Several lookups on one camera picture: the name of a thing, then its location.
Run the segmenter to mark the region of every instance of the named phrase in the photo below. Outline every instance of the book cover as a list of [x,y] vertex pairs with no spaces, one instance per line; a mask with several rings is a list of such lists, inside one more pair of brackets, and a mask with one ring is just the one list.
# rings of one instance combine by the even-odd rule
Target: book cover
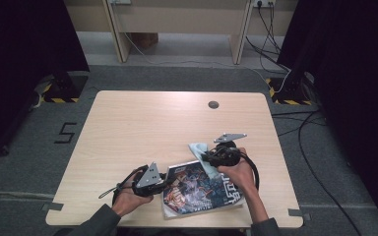
[[173,184],[162,193],[165,218],[189,216],[223,207],[240,206],[243,195],[227,176],[210,179],[199,160],[169,166]]

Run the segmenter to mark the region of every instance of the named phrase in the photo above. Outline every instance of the hand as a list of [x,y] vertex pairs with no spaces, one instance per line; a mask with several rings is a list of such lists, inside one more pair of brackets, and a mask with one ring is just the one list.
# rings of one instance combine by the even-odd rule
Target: hand
[[145,198],[137,196],[130,187],[131,184],[125,184],[124,189],[119,193],[118,197],[116,197],[115,203],[112,206],[113,211],[121,217],[131,213],[141,205],[150,203],[154,198],[153,196]]
[[[244,147],[240,147],[239,150],[244,154],[247,154]],[[251,188],[256,189],[253,171],[244,158],[241,158],[238,164],[234,166],[219,166],[217,170],[218,172],[226,174],[232,183],[241,188],[243,191]]]

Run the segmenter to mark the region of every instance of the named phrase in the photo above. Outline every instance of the gray carpet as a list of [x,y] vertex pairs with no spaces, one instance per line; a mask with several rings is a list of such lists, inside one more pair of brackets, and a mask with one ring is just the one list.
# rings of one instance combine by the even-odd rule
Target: gray carpet
[[[250,70],[165,67],[91,66],[88,82],[78,103],[42,103],[25,119],[10,143],[10,153],[0,156],[0,235],[52,235],[58,228],[45,223],[41,210],[56,193],[75,143],[99,90],[193,90],[262,92],[273,114],[315,110],[318,107],[278,105],[270,100],[266,84]],[[289,117],[304,119],[304,115]],[[378,210],[359,177],[347,165],[321,113],[318,124],[302,130],[302,145],[321,182],[345,208],[363,235],[378,235]],[[55,144],[75,133],[70,144]],[[277,132],[292,184],[308,220],[283,235],[356,235],[342,212],[312,176],[301,155],[297,129],[301,121],[275,118]]]

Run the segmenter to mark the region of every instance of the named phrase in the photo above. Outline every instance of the sleeve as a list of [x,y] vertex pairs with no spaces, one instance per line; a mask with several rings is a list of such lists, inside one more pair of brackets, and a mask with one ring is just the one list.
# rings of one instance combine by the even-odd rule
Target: sleeve
[[282,236],[274,218],[251,225],[252,236]]
[[103,205],[88,221],[75,228],[69,236],[109,235],[120,219],[121,216],[108,205]]

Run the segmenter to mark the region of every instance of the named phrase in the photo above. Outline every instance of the printed image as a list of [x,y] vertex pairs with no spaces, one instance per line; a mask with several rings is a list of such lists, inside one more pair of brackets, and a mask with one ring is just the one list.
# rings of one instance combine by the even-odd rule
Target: printed image
[[162,194],[166,216],[232,206],[242,198],[229,178],[220,174],[210,179],[199,161],[169,167],[168,176],[176,180]]

